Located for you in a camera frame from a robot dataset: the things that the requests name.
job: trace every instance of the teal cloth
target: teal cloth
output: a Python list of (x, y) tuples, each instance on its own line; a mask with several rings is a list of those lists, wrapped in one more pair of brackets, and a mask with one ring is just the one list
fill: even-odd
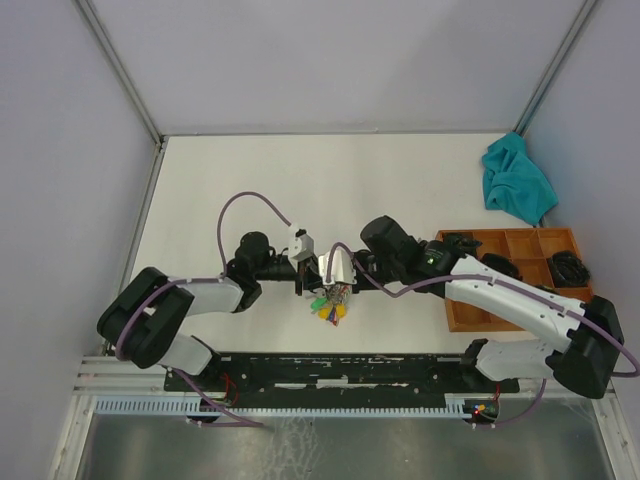
[(487, 210), (504, 210), (531, 225), (558, 204), (549, 181), (527, 156), (524, 138), (511, 132), (489, 145), (482, 157)]

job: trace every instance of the aluminum frame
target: aluminum frame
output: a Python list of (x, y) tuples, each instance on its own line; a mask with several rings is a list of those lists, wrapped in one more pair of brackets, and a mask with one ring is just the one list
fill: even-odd
[[(72, 402), (65, 426), (56, 449), (49, 480), (73, 480), (76, 478), (82, 453), (87, 444), (89, 427), (96, 410), (98, 398), (114, 399), (185, 398), (195, 393), (176, 394), (163, 390), (165, 370), (154, 366), (140, 370), (131, 362), (120, 362), (114, 357), (84, 357), (74, 385)], [(539, 382), (520, 381), (520, 393), (503, 394), (505, 398), (532, 398)], [(490, 395), (449, 394), (448, 399), (483, 399)], [(558, 382), (547, 383), (545, 398), (576, 398)], [(616, 479), (640, 480), (640, 459), (634, 448), (615, 392), (610, 388), (602, 400), (592, 402), (604, 445)]]

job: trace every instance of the purple cable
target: purple cable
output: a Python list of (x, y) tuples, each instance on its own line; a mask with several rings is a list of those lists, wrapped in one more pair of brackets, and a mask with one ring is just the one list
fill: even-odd
[[(218, 249), (220, 251), (220, 257), (222, 259), (222, 265), (223, 265), (223, 273), (221, 274), (220, 277), (212, 277), (212, 278), (195, 278), (195, 279), (178, 279), (178, 280), (173, 280), (171, 282), (167, 282), (165, 285), (162, 285), (161, 287), (157, 288), (151, 295), (149, 295), (149, 297), (147, 297), (145, 299), (144, 302), (142, 302), (142, 304), (136, 309), (136, 311), (133, 313), (133, 315), (131, 316), (131, 318), (127, 321), (126, 325), (124, 326), (124, 328), (122, 329), (122, 332), (120, 333), (120, 336), (118, 337), (118, 341), (116, 342), (116, 357), (119, 360), (125, 360), (124, 354), (122, 352), (122, 346), (124, 344), (124, 341), (127, 339), (129, 333), (131, 332), (131, 329), (133, 328), (135, 322), (138, 320), (138, 318), (140, 317), (140, 315), (142, 314), (142, 312), (144, 311), (145, 308), (147, 308), (156, 298), (158, 298), (160, 295), (162, 295), (163, 292), (169, 290), (170, 288), (176, 286), (176, 285), (183, 285), (183, 284), (187, 284), (189, 282), (193, 282), (193, 283), (214, 283), (214, 282), (219, 282), (220, 279), (224, 278), (227, 275), (227, 261), (226, 261), (226, 257), (224, 254), (224, 248), (222, 247), (222, 220), (224, 218), (224, 214), (226, 213), (227, 209), (229, 208), (229, 206), (238, 198), (240, 197), (245, 197), (245, 196), (253, 196), (253, 197), (257, 197), (260, 200), (262, 200), (263, 202), (265, 202), (269, 207), (271, 207), (271, 209), (274, 211), (274, 213), (280, 218), (280, 220), (282, 220), (282, 222), (287, 225), (288, 227), (291, 226), (291, 222), (280, 212), (280, 210), (278, 210), (278, 208), (264, 195), (258, 193), (258, 192), (253, 192), (253, 191), (246, 191), (246, 192), (240, 192), (237, 193), (236, 195), (234, 195), (233, 197), (231, 197), (222, 207), (222, 210), (220, 211), (220, 215), (218, 217), (218, 224), (217, 224), (217, 228), (216, 228), (216, 234), (217, 234), (217, 240), (218, 240)], [(445, 276), (441, 276), (441, 277), (436, 277), (436, 278), (430, 278), (427, 280), (422, 280), (420, 282), (414, 283), (412, 285), (409, 285), (407, 287), (402, 288), (401, 290), (399, 290), (398, 292), (392, 292), (391, 290), (385, 288), (383, 285), (381, 285), (380, 283), (378, 283), (371, 275), (369, 275), (369, 273), (367, 273), (367, 271), (364, 269), (364, 267), (360, 264), (360, 262), (355, 258), (355, 256), (353, 255), (353, 252), (349, 249), (349, 247), (347, 247), (344, 243), (342, 242), (337, 242), (333, 245), (333, 247), (331, 247), (331, 251), (329, 252), (329, 261), (327, 262), (327, 282), (329, 282), (331, 280), (331, 269), (333, 266), (333, 257), (335, 255), (335, 252), (338, 248), (342, 248), (348, 255), (349, 257), (354, 261), (356, 267), (362, 272), (362, 274), (364, 275), (364, 277), (371, 282), (372, 285), (374, 285), (376, 288), (378, 288), (379, 290), (381, 290), (382, 292), (386, 293), (387, 295), (389, 295), (392, 298), (398, 298), (402, 295), (404, 295), (405, 293), (408, 293), (410, 291), (413, 291), (417, 288), (421, 288), (421, 287), (426, 287), (428, 285), (433, 285), (436, 283), (441, 283), (441, 282), (448, 282), (448, 281), (452, 281), (452, 280), (480, 280), (480, 281), (490, 281), (492, 280), (492, 277), (486, 276), (486, 275), (481, 275), (481, 274), (460, 274), (460, 275), (445, 275)], [(560, 305), (558, 305), (555, 302), (552, 302), (551, 300), (546, 299), (545, 297), (542, 297), (540, 295), (536, 295), (533, 292), (529, 292), (526, 289), (523, 289), (521, 287), (518, 287), (517, 285), (512, 285), (508, 282), (504, 282), (502, 280), (496, 280), (496, 284), (502, 285), (506, 288), (509, 288), (515, 292), (518, 292), (522, 295), (525, 295), (529, 298), (532, 298), (534, 300), (537, 300), (551, 308), (553, 308), (554, 310), (557, 310), (559, 312), (563, 312), (564, 308), (561, 307)], [(583, 317), (582, 315), (578, 315), (577, 313), (571, 312), (571, 311), (567, 311), (566, 314), (568, 316), (570, 316), (571, 318), (574, 318), (575, 320), (587, 325), (587, 327), (593, 329), (595, 332), (597, 332), (598, 334), (600, 334), (605, 340), (607, 340), (609, 343), (611, 343), (614, 347), (616, 347), (620, 353), (622, 353), (630, 362), (631, 364), (634, 366), (635, 368), (635, 372), (613, 372), (612, 376), (614, 377), (625, 377), (625, 378), (634, 378), (634, 377), (638, 377), (640, 376), (640, 362), (638, 362), (638, 360), (631, 354), (631, 352), (624, 347), (620, 342), (618, 342), (615, 338), (613, 338), (609, 333), (607, 333), (604, 329), (602, 329), (601, 327), (599, 327), (598, 325), (596, 325), (595, 323), (593, 323), (591, 320)], [(259, 427), (262, 426), (261, 423), (259, 422), (253, 422), (251, 420), (247, 420), (244, 419), (242, 417), (239, 417), (235, 414), (232, 414), (231, 412), (229, 412), (228, 410), (226, 410), (224, 407), (216, 404), (215, 402), (213, 402), (213, 400), (211, 400), (209, 397), (206, 396), (206, 394), (200, 390), (198, 388), (198, 386), (193, 383), (193, 381), (188, 377), (188, 375), (183, 372), (182, 370), (174, 370), (175, 372), (178, 373), (178, 375), (180, 375), (185, 382), (196, 392), (198, 393), (198, 395), (200, 395), (200, 397), (202, 397), (209, 405), (211, 405), (215, 410), (228, 415), (229, 417), (237, 420), (237, 422), (235, 423), (221, 423), (221, 424), (212, 424), (211, 426), (220, 426), (220, 427), (244, 427), (244, 426), (252, 426), (252, 427)], [(505, 425), (508, 423), (512, 423), (518, 419), (523, 418), (524, 416), (528, 415), (529, 413), (531, 413), (533, 410), (535, 410), (535, 408), (537, 408), (538, 404), (540, 403), (540, 400), (542, 398), (542, 395), (544, 393), (545, 390), (545, 386), (546, 386), (546, 380), (543, 380), (542, 382), (542, 386), (540, 388), (540, 392), (538, 393), (538, 395), (536, 396), (536, 398), (534, 399), (534, 402), (531, 404), (531, 406), (525, 410), (524, 412), (522, 412), (520, 415), (511, 418), (509, 420), (505, 420), (503, 422), (499, 422), (499, 424), (494, 424), (495, 425)]]
[[(127, 321), (127, 323), (125, 324), (124, 328), (122, 329), (122, 332), (120, 332), (120, 336), (118, 337), (118, 341), (116, 342), (116, 358), (118, 360), (127, 360), (125, 358), (125, 355), (122, 351), (122, 346), (124, 345), (125, 340), (129, 337), (129, 334), (131, 333), (131, 329), (133, 328), (133, 326), (135, 325), (135, 323), (138, 321), (138, 318), (140, 318), (140, 315), (142, 315), (142, 313), (144, 312), (144, 309), (147, 308), (149, 305), (151, 305), (153, 303), (153, 301), (158, 298), (160, 295), (162, 295), (164, 292), (166, 292), (167, 290), (169, 290), (172, 287), (175, 287), (176, 285), (185, 285), (187, 283), (217, 283), (220, 281), (220, 279), (224, 278), (227, 276), (227, 260), (226, 257), (224, 255), (224, 248), (222, 247), (222, 219), (224, 218), (224, 214), (226, 213), (227, 209), (229, 208), (229, 206), (236, 201), (238, 198), (240, 197), (246, 197), (246, 196), (252, 196), (252, 197), (257, 197), (260, 200), (262, 200), (264, 203), (266, 203), (269, 207), (271, 207), (271, 209), (274, 211), (274, 213), (280, 218), (280, 220), (282, 220), (284, 222), (284, 224), (287, 227), (291, 226), (291, 222), (282, 214), (282, 212), (280, 212), (280, 210), (278, 210), (278, 208), (273, 204), (273, 202), (271, 202), (271, 200), (269, 200), (267, 197), (265, 197), (264, 195), (258, 193), (258, 192), (252, 192), (252, 191), (247, 191), (247, 192), (240, 192), (235, 194), (233, 197), (231, 197), (227, 203), (224, 204), (224, 206), (222, 207), (222, 210), (220, 211), (220, 215), (218, 216), (218, 225), (216, 228), (216, 235), (217, 235), (217, 240), (218, 240), (218, 249), (220, 250), (220, 257), (222, 259), (222, 266), (223, 266), (223, 271), (222, 271), (222, 275), (220, 275), (219, 277), (206, 277), (206, 278), (193, 278), (193, 279), (186, 279), (186, 278), (181, 278), (178, 280), (173, 280), (170, 282), (167, 282), (166, 284), (162, 285), (161, 287), (158, 287), (156, 290), (153, 291), (153, 293), (151, 295), (149, 295), (144, 302), (142, 302), (142, 304), (135, 310), (135, 312), (133, 312), (133, 315), (131, 315), (131, 318)], [(180, 375), (184, 381), (198, 394), (200, 395), (200, 397), (202, 397), (204, 399), (205, 402), (207, 402), (209, 405), (211, 405), (214, 409), (216, 409), (217, 411), (237, 420), (236, 423), (220, 423), (220, 424), (212, 424), (211, 426), (216, 426), (216, 427), (261, 427), (263, 426), (261, 423), (259, 422), (253, 422), (251, 420), (247, 420), (244, 419), (242, 417), (239, 417), (237, 415), (234, 415), (233, 413), (229, 412), (228, 410), (226, 410), (224, 407), (221, 407), (220, 405), (217, 405), (215, 402), (213, 402), (213, 400), (211, 400), (209, 397), (207, 397), (207, 395), (198, 388), (198, 386), (193, 383), (193, 381), (187, 376), (187, 374), (185, 372), (183, 372), (182, 370), (174, 370), (176, 373), (178, 373), (178, 375)]]
[(540, 390), (538, 391), (537, 395), (534, 397), (533, 402), (531, 402), (531, 405), (529, 405), (524, 412), (522, 412), (519, 415), (516, 415), (515, 417), (508, 418), (507, 420), (503, 420), (501, 422), (494, 422), (491, 425), (475, 423), (474, 424), (475, 428), (480, 428), (482, 430), (493, 430), (498, 427), (504, 427), (506, 425), (509, 425), (510, 423), (518, 422), (523, 418), (531, 415), (533, 412), (535, 412), (538, 409), (538, 407), (542, 403), (542, 395), (544, 395), (544, 391), (546, 388), (547, 388), (547, 379), (543, 378), (542, 383), (540, 384)]
[[(389, 295), (392, 298), (398, 298), (402, 295), (404, 295), (405, 293), (408, 293), (412, 290), (415, 290), (417, 288), (421, 288), (421, 287), (426, 287), (428, 285), (433, 285), (435, 283), (440, 283), (440, 282), (449, 282), (451, 280), (480, 280), (480, 281), (491, 281), (493, 280), (492, 277), (489, 277), (487, 275), (480, 275), (480, 274), (461, 274), (461, 275), (444, 275), (441, 277), (435, 277), (435, 278), (430, 278), (428, 280), (422, 280), (420, 282), (414, 283), (412, 285), (409, 285), (407, 287), (404, 287), (403, 289), (399, 290), (398, 292), (392, 292), (391, 290), (385, 288), (383, 285), (381, 285), (380, 283), (378, 283), (376, 280), (374, 280), (373, 277), (371, 277), (371, 275), (369, 275), (366, 270), (364, 269), (364, 267), (360, 264), (360, 262), (358, 262), (358, 260), (355, 258), (353, 252), (349, 249), (349, 247), (347, 247), (344, 243), (342, 242), (336, 242), (333, 247), (331, 247), (331, 250), (329, 251), (329, 261), (327, 262), (327, 282), (329, 282), (331, 280), (331, 267), (333, 265), (333, 256), (336, 252), (336, 250), (338, 248), (342, 248), (348, 255), (349, 257), (351, 257), (351, 259), (353, 260), (353, 262), (355, 263), (356, 267), (358, 268), (358, 270), (360, 270), (362, 272), (362, 274), (364, 275), (364, 277), (369, 280), (369, 282), (371, 282), (371, 284), (373, 286), (375, 286), (376, 288), (378, 288), (379, 290), (383, 291), (384, 293), (386, 293), (387, 295)], [(561, 305), (549, 300), (548, 298), (545, 298), (541, 295), (535, 294), (533, 292), (530, 292), (529, 290), (526, 290), (522, 287), (519, 287), (518, 285), (513, 285), (509, 282), (505, 282), (503, 280), (500, 279), (496, 279), (495, 281), (496, 285), (501, 285), (505, 288), (508, 288), (509, 290), (512, 290), (516, 293), (519, 293), (521, 295), (524, 295), (525, 297), (531, 298), (533, 300), (536, 300), (544, 305), (547, 305), (548, 307), (558, 311), (558, 312), (564, 312), (564, 307), (562, 307)], [(631, 362), (631, 364), (633, 365), (633, 368), (635, 369), (635, 371), (633, 372), (613, 372), (611, 374), (612, 377), (618, 377), (618, 378), (635, 378), (635, 377), (640, 377), (640, 362), (638, 361), (638, 359), (636, 357), (633, 356), (633, 354), (624, 346), (622, 345), (620, 342), (618, 342), (615, 338), (613, 338), (606, 330), (604, 330), (602, 327), (596, 325), (595, 323), (593, 323), (591, 320), (589, 320), (588, 318), (579, 315), (575, 312), (572, 311), (567, 311), (566, 314), (573, 318), (574, 320), (577, 320), (580, 323), (583, 323), (584, 325), (586, 325), (587, 327), (591, 328), (593, 331), (595, 331), (597, 334), (601, 335), (605, 340), (607, 340), (611, 345), (613, 345), (624, 357), (626, 357), (627, 360), (629, 360), (629, 362)]]
[(189, 385), (189, 387), (191, 387), (191, 389), (194, 392), (200, 395), (200, 398), (202, 398), (205, 402), (207, 402), (214, 410), (216, 410), (217, 412), (220, 412), (223, 415), (226, 415), (229, 418), (233, 418), (234, 420), (236, 420), (236, 422), (233, 422), (233, 423), (212, 423), (212, 424), (209, 424), (208, 426), (211, 426), (211, 427), (263, 427), (264, 426), (260, 422), (254, 422), (253, 420), (242, 418), (236, 415), (235, 413), (231, 413), (222, 405), (219, 405), (213, 400), (211, 400), (207, 396), (207, 394), (204, 393), (200, 389), (200, 387), (198, 387), (195, 384), (193, 380), (191, 380), (191, 377), (189, 377), (189, 375), (187, 375), (186, 372), (183, 372), (182, 370), (178, 370), (177, 368), (174, 368), (173, 371), (176, 372), (185, 381), (185, 383)]
[(138, 321), (138, 318), (140, 318), (140, 315), (142, 315), (142, 312), (144, 312), (144, 309), (147, 308), (149, 305), (151, 305), (151, 303), (156, 298), (158, 298), (164, 292), (169, 290), (171, 287), (174, 287), (176, 285), (183, 285), (185, 283), (187, 283), (187, 280), (184, 278), (181, 278), (179, 280), (173, 280), (172, 282), (167, 282), (161, 287), (156, 288), (153, 291), (153, 293), (149, 295), (144, 302), (142, 302), (142, 304), (136, 309), (136, 311), (133, 312), (133, 315), (131, 315), (131, 318), (122, 329), (122, 332), (120, 332), (120, 336), (118, 337), (118, 341), (116, 342), (116, 358), (118, 360), (128, 360), (124, 356), (124, 352), (122, 351), (122, 345), (124, 344), (124, 341), (129, 337), (129, 333), (131, 332), (131, 329), (133, 328), (135, 323)]
[(216, 235), (218, 237), (218, 250), (220, 251), (220, 258), (222, 259), (222, 278), (227, 276), (227, 259), (224, 255), (224, 249), (222, 248), (222, 219), (224, 218), (224, 214), (226, 213), (227, 209), (231, 206), (233, 202), (235, 202), (240, 197), (247, 197), (247, 196), (258, 197), (264, 203), (269, 205), (269, 207), (271, 207), (271, 210), (273, 210), (273, 212), (280, 218), (280, 220), (282, 220), (282, 222), (287, 227), (291, 226), (291, 222), (287, 219), (287, 217), (285, 217), (282, 214), (282, 212), (280, 212), (280, 210), (278, 210), (278, 207), (276, 207), (273, 204), (273, 202), (271, 202), (271, 200), (269, 200), (267, 197), (265, 197), (261, 193), (252, 192), (252, 191), (236, 193), (233, 197), (227, 200), (227, 203), (225, 203), (224, 206), (222, 207), (222, 210), (220, 210), (220, 215), (218, 216), (218, 226), (216, 228)]

